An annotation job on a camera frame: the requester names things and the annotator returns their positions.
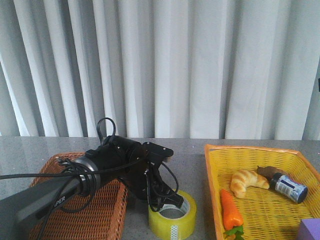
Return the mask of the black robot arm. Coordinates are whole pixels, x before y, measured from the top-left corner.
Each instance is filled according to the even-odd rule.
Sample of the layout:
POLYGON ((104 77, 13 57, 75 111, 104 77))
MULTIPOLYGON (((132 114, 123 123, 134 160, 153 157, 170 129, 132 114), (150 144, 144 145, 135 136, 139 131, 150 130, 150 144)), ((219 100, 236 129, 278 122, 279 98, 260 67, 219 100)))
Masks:
POLYGON ((162 180, 159 172, 172 155, 170 148, 113 135, 74 160, 59 158, 63 166, 60 173, 46 173, 44 182, 1 200, 0 237, 26 240, 30 229, 46 222, 53 211, 75 196, 93 198, 112 180, 122 182, 154 212, 164 205, 181 207, 183 197, 162 180))

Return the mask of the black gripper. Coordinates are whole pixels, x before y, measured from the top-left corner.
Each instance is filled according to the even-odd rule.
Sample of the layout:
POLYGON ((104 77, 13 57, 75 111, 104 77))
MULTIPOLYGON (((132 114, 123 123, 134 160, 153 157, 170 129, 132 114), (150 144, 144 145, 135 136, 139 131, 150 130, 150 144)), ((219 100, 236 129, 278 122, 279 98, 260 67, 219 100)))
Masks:
POLYGON ((147 159, 143 143, 121 136, 108 136, 97 149, 85 152, 84 160, 99 174, 100 185, 117 179, 138 199, 163 202, 180 209, 184 198, 178 193, 165 197, 165 182, 159 167, 147 159))

